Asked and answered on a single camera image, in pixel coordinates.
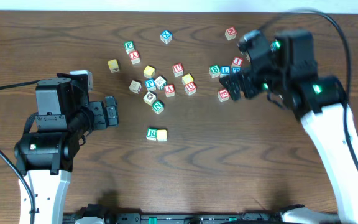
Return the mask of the green R block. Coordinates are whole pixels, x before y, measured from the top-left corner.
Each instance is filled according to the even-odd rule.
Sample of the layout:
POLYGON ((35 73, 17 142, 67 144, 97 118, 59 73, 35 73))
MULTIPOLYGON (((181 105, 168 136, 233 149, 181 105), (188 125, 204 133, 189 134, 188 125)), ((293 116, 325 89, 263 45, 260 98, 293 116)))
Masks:
POLYGON ((157 140, 157 130, 154 128, 148 128, 146 132, 147 140, 156 141, 157 140))

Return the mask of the yellow O block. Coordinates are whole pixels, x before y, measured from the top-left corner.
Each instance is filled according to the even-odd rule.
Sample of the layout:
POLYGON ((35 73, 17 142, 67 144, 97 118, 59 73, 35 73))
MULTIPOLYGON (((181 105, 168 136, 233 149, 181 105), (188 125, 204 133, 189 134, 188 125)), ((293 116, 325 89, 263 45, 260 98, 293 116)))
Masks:
POLYGON ((157 130, 157 141, 160 141, 160 142, 167 141, 167 130, 166 129, 158 129, 157 130))

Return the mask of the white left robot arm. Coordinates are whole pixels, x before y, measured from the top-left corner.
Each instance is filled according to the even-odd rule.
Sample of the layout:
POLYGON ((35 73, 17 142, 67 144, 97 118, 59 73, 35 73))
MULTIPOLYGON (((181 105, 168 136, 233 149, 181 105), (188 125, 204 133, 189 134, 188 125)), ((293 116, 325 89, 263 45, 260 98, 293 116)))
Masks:
POLYGON ((90 101, 92 89, 87 70, 37 82, 38 112, 27 119, 14 148, 23 178, 20 223, 62 223, 73 160, 85 137, 119 124, 116 99, 90 101))

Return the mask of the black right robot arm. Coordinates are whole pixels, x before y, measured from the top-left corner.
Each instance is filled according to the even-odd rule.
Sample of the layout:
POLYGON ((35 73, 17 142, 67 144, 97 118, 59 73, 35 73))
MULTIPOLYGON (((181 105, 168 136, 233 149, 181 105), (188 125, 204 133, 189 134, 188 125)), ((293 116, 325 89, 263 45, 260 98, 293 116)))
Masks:
POLYGON ((341 82, 319 77, 313 37, 303 29, 278 33, 269 42, 259 30, 243 36, 239 50, 250 65, 220 79, 232 97, 251 99, 266 92, 278 95, 293 111, 318 150, 332 185, 337 213, 312 211, 302 205, 282 210, 284 223, 358 223, 358 136, 341 82))

